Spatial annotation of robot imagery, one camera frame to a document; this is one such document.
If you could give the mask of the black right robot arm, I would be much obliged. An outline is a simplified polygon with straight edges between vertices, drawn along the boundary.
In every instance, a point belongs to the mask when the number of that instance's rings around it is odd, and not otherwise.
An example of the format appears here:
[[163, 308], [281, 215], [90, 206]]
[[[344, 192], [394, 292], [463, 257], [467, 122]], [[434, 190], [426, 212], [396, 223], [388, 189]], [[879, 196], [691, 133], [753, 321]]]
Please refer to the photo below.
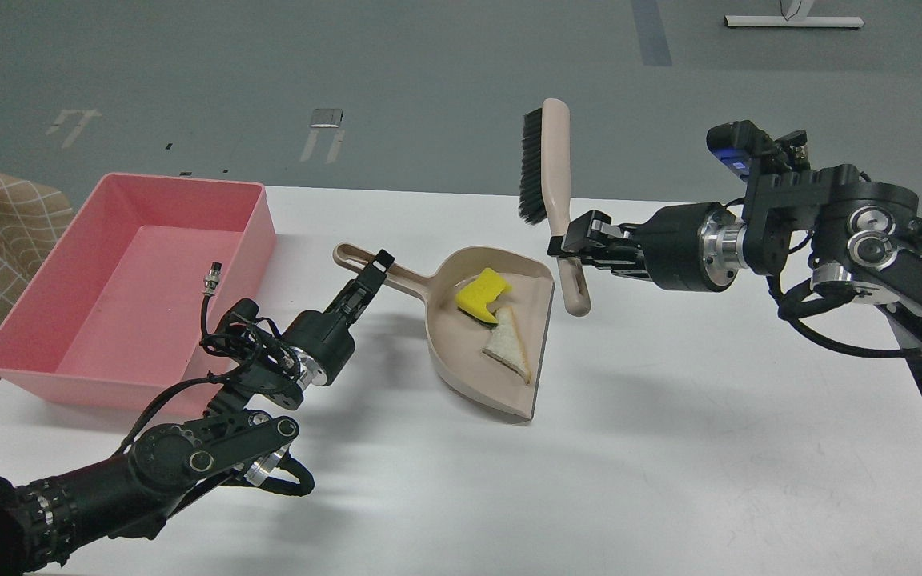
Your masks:
[[[779, 317], [809, 342], [860, 358], [922, 357], [922, 218], [918, 197], [852, 165], [813, 170], [808, 136], [772, 138], [750, 121], [708, 131], [708, 150], [745, 182], [742, 198], [665, 207], [615, 225], [592, 210], [571, 218], [568, 130], [546, 121], [523, 135], [527, 222], [548, 220], [567, 308], [589, 311], [583, 266], [665, 290], [724, 291], [740, 270], [764, 276]], [[899, 350], [861, 349], [816, 333], [804, 319], [850, 302], [877, 307], [906, 335]]]

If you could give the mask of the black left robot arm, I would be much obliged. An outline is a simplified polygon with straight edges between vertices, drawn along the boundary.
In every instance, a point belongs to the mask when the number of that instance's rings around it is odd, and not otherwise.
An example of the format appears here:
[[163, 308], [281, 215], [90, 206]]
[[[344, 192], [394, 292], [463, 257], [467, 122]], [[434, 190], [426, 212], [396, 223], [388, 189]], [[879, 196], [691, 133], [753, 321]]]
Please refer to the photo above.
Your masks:
[[169, 518], [220, 486], [311, 494], [311, 472], [291, 455], [300, 427], [248, 408], [253, 397], [293, 410], [308, 386], [326, 386], [355, 351], [351, 326], [387, 280], [380, 251], [325, 310], [305, 310], [286, 330], [244, 298], [216, 323], [201, 321], [201, 347], [235, 367], [174, 384], [143, 410], [112, 456], [15, 487], [0, 477], [0, 575], [65, 564], [102, 538], [153, 539]]

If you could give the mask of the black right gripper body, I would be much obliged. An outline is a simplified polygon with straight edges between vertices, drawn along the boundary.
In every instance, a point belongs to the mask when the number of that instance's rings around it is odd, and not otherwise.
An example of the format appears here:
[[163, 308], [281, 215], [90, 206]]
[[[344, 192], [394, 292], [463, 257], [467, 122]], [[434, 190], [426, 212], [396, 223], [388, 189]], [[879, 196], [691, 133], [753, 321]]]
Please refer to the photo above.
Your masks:
[[722, 292], [738, 274], [738, 256], [722, 251], [738, 219], [718, 202], [666, 206], [637, 226], [637, 244], [652, 283], [663, 290]]

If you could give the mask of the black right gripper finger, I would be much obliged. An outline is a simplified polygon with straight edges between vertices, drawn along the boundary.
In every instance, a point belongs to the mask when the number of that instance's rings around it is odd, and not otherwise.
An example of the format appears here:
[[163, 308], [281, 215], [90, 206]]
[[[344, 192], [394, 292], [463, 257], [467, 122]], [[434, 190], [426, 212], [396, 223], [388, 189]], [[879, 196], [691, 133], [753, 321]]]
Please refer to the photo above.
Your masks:
[[614, 276], [622, 278], [645, 278], [643, 251], [623, 239], [616, 239], [603, 246], [570, 251], [563, 248], [563, 238], [553, 236], [550, 238], [548, 255], [553, 258], [574, 258], [583, 266], [608, 270]]
[[611, 216], [603, 211], [589, 210], [568, 223], [563, 235], [563, 250], [590, 250], [610, 246], [618, 240], [631, 239], [638, 225], [619, 223], [614, 225]]

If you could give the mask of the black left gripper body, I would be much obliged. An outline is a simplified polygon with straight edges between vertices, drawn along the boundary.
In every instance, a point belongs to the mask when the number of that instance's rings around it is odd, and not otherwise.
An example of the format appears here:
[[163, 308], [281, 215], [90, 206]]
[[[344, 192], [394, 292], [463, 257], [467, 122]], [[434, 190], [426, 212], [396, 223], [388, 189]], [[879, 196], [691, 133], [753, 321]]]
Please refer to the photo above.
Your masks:
[[312, 386], [329, 386], [355, 352], [354, 324], [337, 311], [304, 310], [283, 332], [283, 342], [317, 364], [318, 380]]

